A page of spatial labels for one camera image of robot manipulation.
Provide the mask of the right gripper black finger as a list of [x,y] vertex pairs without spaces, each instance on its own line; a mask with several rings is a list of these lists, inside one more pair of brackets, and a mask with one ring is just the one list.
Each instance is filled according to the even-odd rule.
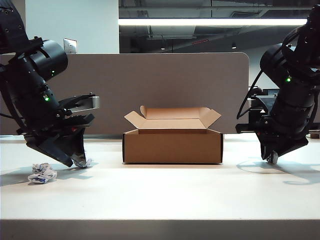
[[261,158],[266,160],[272,153],[273,150],[273,140],[266,136],[261,136],[259,138]]
[[282,138],[275,146],[272,152],[272,163],[277,163],[278,157],[283,156],[289,152],[297,150],[308,144],[306,137],[301,139]]

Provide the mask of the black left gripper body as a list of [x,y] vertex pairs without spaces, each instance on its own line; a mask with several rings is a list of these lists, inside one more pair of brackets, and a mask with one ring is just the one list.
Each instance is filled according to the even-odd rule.
[[91,125],[94,116],[73,115],[82,111],[93,110],[94,103],[64,103],[58,110],[42,116],[39,120],[33,120],[24,133],[26,141],[46,141],[48,139],[83,137],[86,127]]

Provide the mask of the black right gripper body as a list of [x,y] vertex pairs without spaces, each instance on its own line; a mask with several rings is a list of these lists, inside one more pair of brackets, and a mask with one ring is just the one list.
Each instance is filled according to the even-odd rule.
[[276,127],[276,122],[269,115],[264,113],[250,113],[248,123],[238,123],[235,129],[237,133],[255,133],[259,141],[262,136],[272,139],[272,150],[275,149],[276,144],[282,138],[299,140],[305,137],[302,136],[295,139],[294,135],[280,132]]

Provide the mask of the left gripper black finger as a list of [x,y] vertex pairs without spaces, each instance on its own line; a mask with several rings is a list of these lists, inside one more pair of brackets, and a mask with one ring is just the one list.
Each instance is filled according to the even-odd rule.
[[61,139],[62,150],[70,157],[77,167],[86,167],[87,160],[84,150],[84,132],[85,128],[77,129],[69,135],[65,135]]
[[26,145],[58,162],[71,167],[72,158],[54,143],[54,137],[26,136]]

